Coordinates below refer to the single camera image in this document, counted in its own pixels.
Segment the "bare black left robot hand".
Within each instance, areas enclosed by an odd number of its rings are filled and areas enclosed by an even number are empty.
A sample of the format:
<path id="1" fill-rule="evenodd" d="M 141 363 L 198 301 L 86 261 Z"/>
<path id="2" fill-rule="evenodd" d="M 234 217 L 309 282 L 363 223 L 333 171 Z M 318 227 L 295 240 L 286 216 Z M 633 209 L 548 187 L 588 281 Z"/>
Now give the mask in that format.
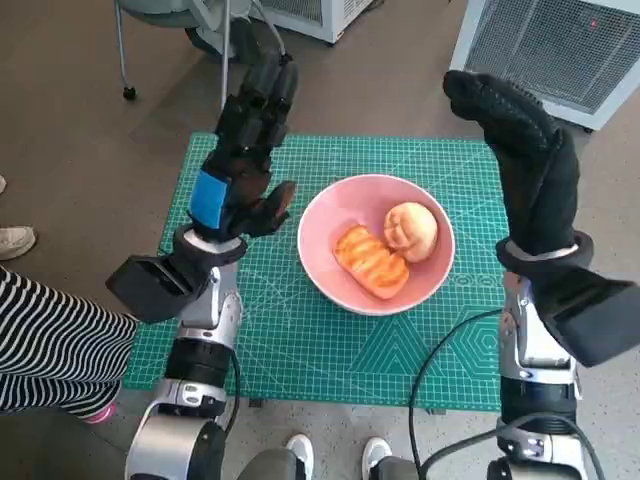
<path id="1" fill-rule="evenodd" d="M 194 230 L 209 241 L 271 235 L 289 217 L 296 183 L 270 193 L 272 151 L 287 135 L 287 117 L 298 85 L 292 57 L 268 51 L 227 97 L 215 148 L 196 178 L 189 207 Z"/>

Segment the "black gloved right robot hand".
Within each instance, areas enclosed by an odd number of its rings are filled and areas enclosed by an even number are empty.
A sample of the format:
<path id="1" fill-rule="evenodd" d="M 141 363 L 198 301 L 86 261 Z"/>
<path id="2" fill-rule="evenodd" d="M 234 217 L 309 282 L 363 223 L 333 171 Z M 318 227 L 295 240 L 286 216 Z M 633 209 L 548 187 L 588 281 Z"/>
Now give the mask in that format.
<path id="1" fill-rule="evenodd" d="M 571 133 L 531 93 L 491 75 L 450 70 L 443 90 L 497 159 L 510 240 L 531 256 L 572 247 L 580 172 Z"/>

